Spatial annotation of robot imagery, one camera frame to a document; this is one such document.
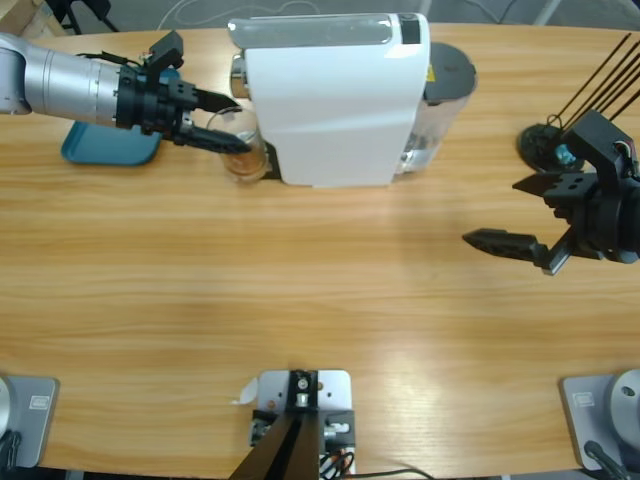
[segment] glass cup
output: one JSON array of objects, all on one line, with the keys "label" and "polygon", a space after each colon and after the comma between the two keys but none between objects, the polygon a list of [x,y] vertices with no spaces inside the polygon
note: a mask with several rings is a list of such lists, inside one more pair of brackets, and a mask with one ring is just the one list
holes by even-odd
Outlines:
[{"label": "glass cup", "polygon": [[251,183],[264,177],[269,170],[269,162],[254,112],[242,107],[227,108],[209,119],[207,129],[232,133],[251,148],[247,153],[220,154],[234,181]]}]

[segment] wooden table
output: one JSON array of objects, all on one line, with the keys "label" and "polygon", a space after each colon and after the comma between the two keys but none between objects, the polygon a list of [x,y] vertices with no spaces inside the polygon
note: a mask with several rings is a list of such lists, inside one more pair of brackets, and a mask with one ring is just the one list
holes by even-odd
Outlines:
[{"label": "wooden table", "polygon": [[[226,92],[226,33],[182,33],[184,78]],[[160,35],[46,45],[135,56]],[[251,417],[231,401],[252,377],[342,368],[360,471],[575,467],[558,381],[640,366],[640,265],[572,258],[550,278],[460,237],[564,230],[511,189],[530,174],[514,140],[621,35],[434,25],[479,88],[433,165],[388,188],[239,187],[169,144],[143,168],[81,168],[59,154],[71,122],[0,119],[0,366],[61,382],[44,465],[228,476]],[[638,110],[618,123],[636,138]]]}]

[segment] sticker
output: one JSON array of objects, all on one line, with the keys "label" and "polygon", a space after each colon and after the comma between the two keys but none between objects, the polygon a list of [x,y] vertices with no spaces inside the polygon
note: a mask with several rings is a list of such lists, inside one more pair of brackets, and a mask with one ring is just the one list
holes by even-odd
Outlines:
[{"label": "sticker", "polygon": [[433,71],[433,66],[429,64],[429,70],[427,71],[427,82],[436,81],[436,72]]},{"label": "sticker", "polygon": [[596,405],[593,401],[593,394],[591,392],[574,393],[573,404],[576,407],[594,407]]},{"label": "sticker", "polygon": [[51,397],[44,395],[32,395],[29,402],[29,410],[48,410]]}]

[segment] black rod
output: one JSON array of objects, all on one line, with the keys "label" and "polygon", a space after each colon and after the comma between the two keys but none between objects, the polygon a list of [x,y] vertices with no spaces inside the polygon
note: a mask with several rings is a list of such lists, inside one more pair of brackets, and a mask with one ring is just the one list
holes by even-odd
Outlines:
[{"label": "black rod", "polygon": [[[640,53],[636,55],[636,57],[634,58],[634,62],[638,58],[640,58]],[[627,75],[622,80],[620,80],[620,83],[618,83],[615,88],[611,89],[609,94],[604,99],[602,99],[602,101],[596,107],[594,107],[594,110],[600,113],[604,112],[607,107],[611,105],[621,94],[623,94],[627,90],[627,88],[629,88],[629,85],[631,85],[635,81],[634,79],[631,82],[627,82],[627,80],[629,80],[629,78],[631,78],[639,70],[640,63],[636,64],[633,69],[630,69],[629,73],[627,73]]]},{"label": "black rod", "polygon": [[607,83],[607,85],[602,89],[602,91],[596,96],[596,98],[587,106],[587,108],[584,109],[584,111],[578,116],[578,118],[576,118],[573,122],[569,121],[569,123],[567,124],[566,128],[569,129],[571,128],[573,125],[576,124],[576,122],[582,118],[582,115],[584,115],[586,112],[588,112],[589,110],[593,109],[595,107],[595,104],[600,102],[600,100],[602,99],[602,97],[604,97],[608,92],[610,92],[613,87],[618,83],[618,81],[620,80],[620,78],[622,78],[622,76],[633,66],[633,63],[636,61],[636,59],[640,57],[639,55],[636,55],[629,63],[627,63],[623,69],[620,71],[620,73],[618,73],[618,75],[616,75],[614,77],[613,80],[611,80],[609,83]]},{"label": "black rod", "polygon": [[632,96],[629,100],[627,100],[627,101],[624,103],[624,105],[623,105],[623,106],[621,106],[621,107],[618,109],[618,111],[617,111],[616,113],[614,113],[613,115],[611,115],[611,118],[609,118],[609,121],[610,121],[610,122],[613,122],[613,121],[616,119],[616,117],[617,117],[618,115],[620,115],[622,112],[624,112],[624,111],[627,109],[627,107],[628,107],[629,105],[631,105],[633,102],[635,102],[635,100],[636,100],[638,97],[640,97],[640,89],[639,89],[636,93],[634,93],[634,94],[633,94],[633,96]]},{"label": "black rod", "polygon": [[589,110],[588,108],[585,109],[585,107],[589,104],[589,102],[591,102],[591,100],[593,100],[593,97],[595,97],[599,93],[600,89],[609,81],[609,79],[613,76],[613,74],[618,71],[618,69],[627,60],[627,58],[629,58],[629,56],[636,50],[636,48],[638,48],[638,45],[640,45],[640,40],[633,44],[633,46],[627,51],[627,53],[624,54],[624,56],[620,59],[620,61],[616,64],[616,66],[613,67],[613,69],[609,72],[609,74],[605,77],[605,79],[600,83],[600,85],[598,85],[596,89],[593,92],[591,92],[591,95],[589,95],[589,98],[587,98],[584,101],[584,103],[580,105],[578,110],[576,110],[575,113],[571,116],[571,118],[567,122],[567,125],[571,124],[573,120],[581,117],[582,115],[584,115],[584,112]]},{"label": "black rod", "polygon": [[618,50],[620,50],[622,45],[624,45],[624,43],[629,39],[630,36],[631,36],[631,33],[627,33],[624,37],[622,37],[622,40],[618,42],[618,45],[615,46],[615,48],[611,51],[611,53],[609,53],[607,58],[604,59],[604,61],[600,64],[600,66],[596,68],[596,70],[591,74],[591,76],[587,79],[587,81],[584,82],[584,84],[578,89],[575,95],[571,97],[571,100],[567,102],[567,104],[562,108],[562,110],[560,110],[560,113],[558,113],[556,117],[560,118],[562,116],[562,114],[567,110],[567,108],[569,108],[569,106],[575,101],[575,99],[578,98],[578,95],[580,95],[584,91],[584,89],[587,88],[587,86],[591,83],[591,81],[594,78],[596,78],[596,75],[600,73],[600,70],[602,70],[607,63],[609,63],[609,60],[611,60],[611,58],[618,52]]},{"label": "black rod", "polygon": [[620,98],[620,96],[621,96],[624,92],[626,92],[626,91],[629,89],[629,87],[630,87],[631,85],[633,85],[633,84],[636,82],[636,80],[638,80],[638,78],[640,78],[640,71],[639,71],[638,73],[636,73],[636,75],[635,75],[631,80],[629,80],[629,81],[627,82],[627,84],[623,87],[623,89],[622,89],[620,92],[618,92],[618,93],[616,94],[616,96],[615,96],[615,97],[613,97],[613,98],[612,98],[612,99],[611,99],[611,100],[610,100],[610,101],[609,101],[609,102],[604,106],[604,108],[603,108],[602,110],[598,110],[598,111],[599,111],[600,113],[604,113],[604,111],[605,111],[607,108],[609,108],[613,102],[615,102],[618,98]]}]

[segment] white coffee machine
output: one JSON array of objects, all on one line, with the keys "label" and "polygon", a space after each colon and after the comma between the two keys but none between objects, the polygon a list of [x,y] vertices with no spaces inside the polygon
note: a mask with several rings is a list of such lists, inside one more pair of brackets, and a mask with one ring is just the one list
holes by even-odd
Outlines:
[{"label": "white coffee machine", "polygon": [[391,182],[425,91],[423,15],[238,19],[229,34],[232,93],[251,100],[285,183]]}]

